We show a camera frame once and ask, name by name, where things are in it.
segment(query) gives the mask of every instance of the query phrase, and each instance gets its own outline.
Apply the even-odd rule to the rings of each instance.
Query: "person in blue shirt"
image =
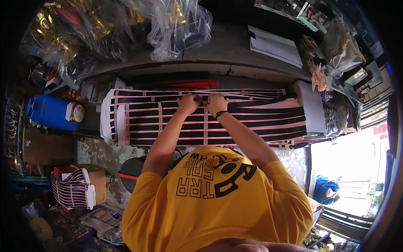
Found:
[[[328,177],[318,175],[313,199],[323,205],[330,205],[339,200],[339,181],[337,179],[330,180]]]

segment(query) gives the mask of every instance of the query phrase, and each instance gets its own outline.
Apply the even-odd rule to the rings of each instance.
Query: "tan box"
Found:
[[[89,182],[95,187],[95,205],[106,202],[106,171],[96,165],[77,165],[88,172]]]

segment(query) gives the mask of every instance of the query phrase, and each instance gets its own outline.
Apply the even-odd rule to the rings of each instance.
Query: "yellow t-shirt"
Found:
[[[122,219],[134,252],[194,252],[222,238],[299,245],[313,225],[308,197],[281,162],[263,169],[203,146],[164,178],[141,174]]]

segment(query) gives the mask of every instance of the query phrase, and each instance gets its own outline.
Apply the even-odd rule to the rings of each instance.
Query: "shelf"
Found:
[[[106,60],[93,70],[87,79],[108,74],[134,77],[143,74],[180,71],[209,71],[220,75],[244,76],[282,83],[297,79],[310,81],[311,73],[303,61],[302,69],[276,58],[249,49],[246,26],[214,24],[210,43],[182,52],[175,60],[156,62],[150,59],[151,50],[131,51],[128,61]]]
[[[282,60],[251,51],[246,26],[217,24],[212,26],[210,34],[210,43],[200,48],[185,50],[183,60],[255,67],[285,73],[302,80],[311,79],[312,74],[304,60],[300,69]]]

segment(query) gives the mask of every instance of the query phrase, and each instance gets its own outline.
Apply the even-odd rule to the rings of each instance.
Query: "small round sticker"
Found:
[[[80,104],[74,107],[73,120],[80,123],[84,120],[84,107]]]

